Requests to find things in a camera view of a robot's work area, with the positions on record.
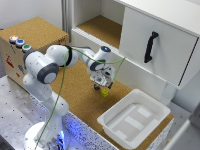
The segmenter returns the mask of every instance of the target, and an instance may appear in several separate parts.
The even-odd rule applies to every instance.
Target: cabinet door
[[[152,60],[144,63],[152,32]],[[133,62],[179,85],[197,37],[126,7],[119,52]]]

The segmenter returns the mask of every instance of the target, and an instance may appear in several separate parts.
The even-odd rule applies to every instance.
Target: yellow object
[[[106,89],[104,89],[103,91],[101,91],[101,94],[103,97],[108,96],[108,91]]]

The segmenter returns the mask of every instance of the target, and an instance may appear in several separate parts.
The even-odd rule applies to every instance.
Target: shelf
[[[97,16],[77,26],[83,31],[101,39],[102,41],[119,48],[122,25],[103,16]]]

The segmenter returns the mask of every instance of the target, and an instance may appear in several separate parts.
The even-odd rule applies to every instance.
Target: white wall
[[[195,109],[200,102],[200,71],[182,90],[177,91],[173,102],[189,112],[192,112]]]
[[[0,28],[36,16],[62,29],[61,0],[0,0]]]

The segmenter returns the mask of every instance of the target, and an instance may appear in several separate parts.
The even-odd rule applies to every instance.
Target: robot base
[[[37,133],[39,132],[39,130],[42,128],[43,125],[44,125],[44,122],[35,124],[26,132],[25,137],[24,137],[24,150],[49,150],[49,148],[47,146],[44,148],[37,146],[37,148],[35,149],[37,142],[34,140],[34,137],[37,135]],[[68,147],[67,145],[69,145],[69,138],[64,138],[64,139],[65,139],[64,147],[66,149]]]

